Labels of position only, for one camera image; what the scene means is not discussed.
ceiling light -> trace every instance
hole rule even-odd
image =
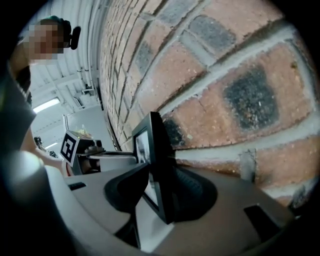
[[[55,146],[55,145],[57,145],[57,144],[58,144],[58,143],[55,142],[55,143],[53,143],[53,144],[51,144],[51,145],[49,145],[49,146],[46,146],[45,148],[48,149],[48,148],[51,148],[51,147],[53,147],[53,146]]]
[[[33,111],[35,113],[39,113],[40,111],[45,110],[59,103],[60,103],[60,100],[58,98],[54,98],[52,100],[47,101],[46,103],[41,104],[40,106],[35,107]]]

screen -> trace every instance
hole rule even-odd
[[[144,131],[135,139],[138,163],[151,163],[148,133]]]
[[[145,130],[135,139],[136,155],[138,163],[151,163],[150,160],[150,147],[148,140],[148,132]],[[155,184],[152,180],[152,175],[149,174],[148,185],[145,188],[144,193],[158,206],[158,200],[155,190]]]

white ceiling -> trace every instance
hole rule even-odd
[[[99,42],[108,1],[49,1],[26,26],[27,29],[40,19],[56,15],[70,21],[72,29],[81,27],[76,50],[65,49],[57,59],[30,68],[32,107],[53,98],[60,100],[59,104],[39,112],[31,125],[33,136],[40,136],[45,147],[62,140],[65,133],[63,115],[100,104],[96,93],[99,86]]]

brick wall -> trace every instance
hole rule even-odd
[[[178,163],[305,202],[319,170],[318,78],[295,28],[265,0],[111,0],[103,104],[123,150],[160,112]]]

headphones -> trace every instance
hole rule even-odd
[[[76,26],[71,34],[71,25],[68,20],[64,20],[57,16],[50,16],[44,20],[52,20],[63,26],[63,48],[71,48],[72,50],[77,49],[81,27]]]

